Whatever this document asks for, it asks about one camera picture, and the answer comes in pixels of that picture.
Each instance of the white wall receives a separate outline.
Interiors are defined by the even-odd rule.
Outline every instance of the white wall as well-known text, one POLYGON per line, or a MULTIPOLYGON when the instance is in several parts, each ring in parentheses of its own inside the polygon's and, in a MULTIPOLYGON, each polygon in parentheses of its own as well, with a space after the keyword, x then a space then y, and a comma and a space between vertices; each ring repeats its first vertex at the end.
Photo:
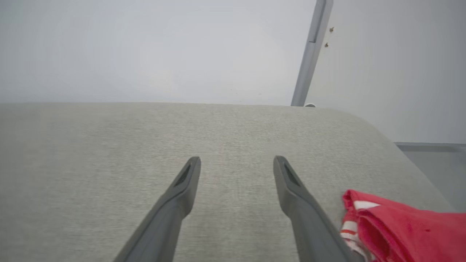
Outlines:
POLYGON ((315 0, 2 0, 0 102, 290 105, 315 0))
POLYGON ((466 143, 466 1, 335 0, 307 103, 394 142, 466 143))

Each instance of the cloth fold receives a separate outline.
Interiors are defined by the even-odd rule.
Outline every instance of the cloth fold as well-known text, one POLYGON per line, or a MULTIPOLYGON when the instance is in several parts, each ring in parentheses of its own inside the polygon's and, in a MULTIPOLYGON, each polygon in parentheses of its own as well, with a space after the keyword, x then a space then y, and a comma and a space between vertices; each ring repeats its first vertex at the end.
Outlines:
POLYGON ((466 261, 466 214, 419 210, 348 190, 340 231, 367 262, 466 261))

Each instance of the red cloth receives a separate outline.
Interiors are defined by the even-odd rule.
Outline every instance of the red cloth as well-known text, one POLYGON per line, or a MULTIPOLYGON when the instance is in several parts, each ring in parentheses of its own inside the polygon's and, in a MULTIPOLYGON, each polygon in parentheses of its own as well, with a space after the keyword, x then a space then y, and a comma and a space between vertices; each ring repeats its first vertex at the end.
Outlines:
POLYGON ((466 261, 466 214, 418 210, 348 190, 340 232, 367 261, 466 261))

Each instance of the floor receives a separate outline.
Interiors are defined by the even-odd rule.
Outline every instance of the floor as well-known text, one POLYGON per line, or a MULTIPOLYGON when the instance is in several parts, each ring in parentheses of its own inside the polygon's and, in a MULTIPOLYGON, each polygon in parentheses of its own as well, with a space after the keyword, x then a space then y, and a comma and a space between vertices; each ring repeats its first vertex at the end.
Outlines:
POLYGON ((399 145, 458 212, 466 212, 466 145, 399 145))

